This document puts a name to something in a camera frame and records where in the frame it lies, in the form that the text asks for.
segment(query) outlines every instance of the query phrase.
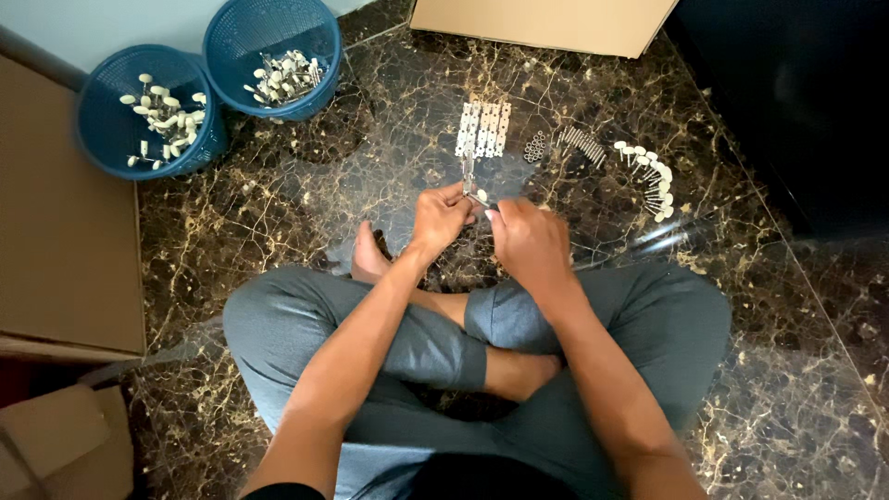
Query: marble floor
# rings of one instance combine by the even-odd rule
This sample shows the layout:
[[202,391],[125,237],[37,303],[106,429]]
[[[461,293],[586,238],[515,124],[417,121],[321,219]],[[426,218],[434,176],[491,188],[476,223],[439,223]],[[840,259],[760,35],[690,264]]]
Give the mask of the marble floor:
[[[363,219],[397,254],[417,194],[459,179],[461,104],[479,99],[513,108],[506,152],[477,162],[478,183],[561,214],[579,269],[676,262],[730,300],[731,350],[685,436],[713,498],[889,497],[889,242],[794,238],[663,33],[625,60],[412,32],[409,8],[377,2],[340,19],[341,89],[318,116],[274,125],[229,114],[231,146],[205,172],[140,184],[150,356],[121,375],[140,491],[235,496],[269,434],[221,336],[226,298],[291,262],[348,272]],[[521,158],[534,133],[565,125],[657,151],[674,170],[676,215],[656,223],[615,157],[601,170],[576,154]],[[503,279],[492,253],[477,223],[424,286],[491,286]],[[463,418],[502,408],[425,397]]]

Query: basket rim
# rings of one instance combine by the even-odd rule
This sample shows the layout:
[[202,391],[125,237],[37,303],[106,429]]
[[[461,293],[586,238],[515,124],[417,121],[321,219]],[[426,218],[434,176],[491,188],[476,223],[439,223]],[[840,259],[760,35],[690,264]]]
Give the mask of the basket rim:
[[227,93],[225,93],[219,85],[216,83],[216,79],[213,78],[212,71],[210,69],[210,62],[207,60],[207,45],[210,42],[210,35],[216,29],[216,27],[220,23],[221,17],[234,6],[234,4],[247,0],[228,0],[217,12],[213,15],[213,19],[210,21],[210,24],[207,25],[207,30],[204,32],[204,42],[201,44],[201,56],[204,59],[204,67],[207,69],[207,79],[210,80],[210,85],[213,87],[213,90],[220,96],[223,102],[228,104],[234,109],[241,111],[242,113],[246,113],[248,115],[253,115],[255,117],[285,117],[293,113],[297,108],[300,108],[306,102],[313,101],[318,95],[320,95],[328,86],[332,85],[331,80],[334,78],[334,73],[339,73],[340,67],[340,59],[342,58],[342,35],[340,34],[340,24],[337,22],[336,17],[333,16],[330,8],[327,7],[320,0],[311,0],[316,4],[324,7],[322,11],[324,12],[324,16],[328,19],[328,21],[332,21],[332,25],[334,30],[336,31],[336,36],[333,38],[333,60],[331,61],[331,68],[336,68],[337,71],[327,71],[324,73],[324,78],[321,79],[321,82],[311,90],[311,92],[304,95],[302,98],[291,102],[281,108],[271,108],[265,109],[260,107],[259,105],[247,106],[241,104],[240,102],[236,102],[231,98]]
[[[92,151],[90,151],[86,147],[86,142],[84,141],[83,134],[80,130],[80,114],[82,111],[84,97],[86,95],[86,91],[90,88],[91,85],[96,81],[99,75],[111,65],[111,63],[120,59],[125,55],[129,55],[134,52],[167,52],[170,55],[180,58],[186,64],[188,64],[198,75],[198,79],[201,81],[201,86],[203,87],[204,95],[207,98],[207,103],[204,105],[204,123],[207,126],[201,126],[200,130],[197,132],[197,137],[195,138],[194,144],[191,147],[185,150],[178,158],[174,159],[170,163],[165,163],[160,166],[157,170],[148,170],[148,171],[125,171],[119,170],[115,168],[111,168],[108,165],[105,165],[104,162],[99,160],[95,155],[93,155]],[[168,177],[170,175],[175,175],[178,170],[180,170],[183,163],[191,159],[194,155],[197,154],[200,146],[195,148],[195,144],[200,142],[204,142],[204,138],[210,133],[210,125],[212,124],[212,120],[214,118],[214,99],[215,95],[213,95],[212,88],[210,87],[210,83],[207,81],[207,75],[204,73],[204,70],[201,68],[199,64],[191,60],[191,58],[187,57],[188,55],[197,56],[198,54],[193,54],[191,52],[183,52],[178,49],[174,49],[168,45],[162,44],[138,44],[130,47],[126,47],[120,51],[117,51],[111,55],[109,55],[104,61],[102,61],[99,66],[96,67],[90,73],[90,75],[84,81],[84,86],[80,89],[80,93],[77,95],[76,107],[75,107],[75,131],[77,142],[80,145],[80,149],[86,154],[89,158],[90,162],[94,165],[101,168],[106,173],[110,173],[115,177],[119,177],[122,179],[126,179],[128,181],[145,181],[148,179],[159,179],[161,177]]]

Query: blue plastic basket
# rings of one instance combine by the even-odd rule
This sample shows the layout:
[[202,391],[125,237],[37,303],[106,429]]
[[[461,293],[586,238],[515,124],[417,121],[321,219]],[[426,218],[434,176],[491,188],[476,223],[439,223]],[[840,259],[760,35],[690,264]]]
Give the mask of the blue plastic basket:
[[[142,181],[193,172],[206,165],[228,147],[219,99],[200,67],[196,54],[177,51],[165,45],[135,45],[105,59],[87,78],[77,100],[76,134],[81,147],[99,168],[130,181]],[[195,143],[182,155],[151,170],[148,162],[127,166],[130,155],[139,155],[140,141],[148,141],[148,157],[162,158],[164,138],[148,129],[144,117],[121,103],[120,96],[142,95],[139,75],[149,73],[155,83],[170,89],[190,111],[194,93],[207,96],[204,122],[197,130]]]
[[[223,101],[256,117],[306,120],[333,97],[340,74],[340,27],[318,0],[229,0],[216,12],[204,35],[210,83]],[[326,69],[315,89],[280,108],[263,108],[244,85],[256,85],[260,52],[280,59],[300,50]]]

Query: gray pants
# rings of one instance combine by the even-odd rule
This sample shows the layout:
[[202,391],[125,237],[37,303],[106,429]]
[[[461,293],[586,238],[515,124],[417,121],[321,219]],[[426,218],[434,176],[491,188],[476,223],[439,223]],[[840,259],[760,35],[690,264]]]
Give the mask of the gray pants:
[[[690,271],[667,264],[582,272],[579,279],[670,424],[684,427],[725,353],[731,322],[725,298]],[[262,274],[228,299],[223,316],[228,347],[272,432],[303,368],[370,289],[294,266]],[[408,306],[383,369],[346,433],[337,498],[352,496],[389,467],[422,461],[432,452],[507,456],[565,481],[582,498],[620,496],[569,370],[492,423],[440,415],[399,382],[477,391],[485,381],[487,344],[534,354],[561,351],[531,296],[515,281],[474,290],[465,323],[463,332],[435,312]]]

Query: white wall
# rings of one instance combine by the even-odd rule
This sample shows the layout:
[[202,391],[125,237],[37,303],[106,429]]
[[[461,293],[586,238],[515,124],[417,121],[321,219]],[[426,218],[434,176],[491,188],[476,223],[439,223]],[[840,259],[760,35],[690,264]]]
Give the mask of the white wall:
[[[322,0],[335,16],[372,0]],[[165,44],[201,52],[226,0],[0,0],[0,25],[86,73],[114,52]]]

